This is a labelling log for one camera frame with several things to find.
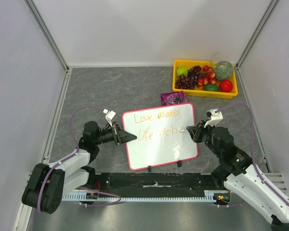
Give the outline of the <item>pink framed whiteboard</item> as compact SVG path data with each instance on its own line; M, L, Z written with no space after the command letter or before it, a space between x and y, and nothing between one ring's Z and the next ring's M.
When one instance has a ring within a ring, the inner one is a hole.
M191 103L125 112L123 129L137 136L126 144L130 169L142 170L196 158L197 144L188 132L180 132L195 123Z

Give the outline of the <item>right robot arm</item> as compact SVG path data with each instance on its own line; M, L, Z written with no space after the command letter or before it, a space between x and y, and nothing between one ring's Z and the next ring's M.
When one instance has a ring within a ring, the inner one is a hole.
M289 231L289 197L234 144L227 128L205 123L187 126L186 131L193 142L203 143L219 159L219 166L212 172L212 186L218 190L225 187L238 195L270 223L271 230Z

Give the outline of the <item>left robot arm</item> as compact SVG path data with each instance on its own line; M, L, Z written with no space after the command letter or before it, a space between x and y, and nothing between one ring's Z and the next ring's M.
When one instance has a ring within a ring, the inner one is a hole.
M97 157L99 145L108 142L121 145L136 139L136 135L123 130L117 123L101 129L95 121L87 122L71 154L50 164L35 165L22 195L22 204L52 214L62 198L74 189L95 186L96 177L90 174L91 169L87 166Z

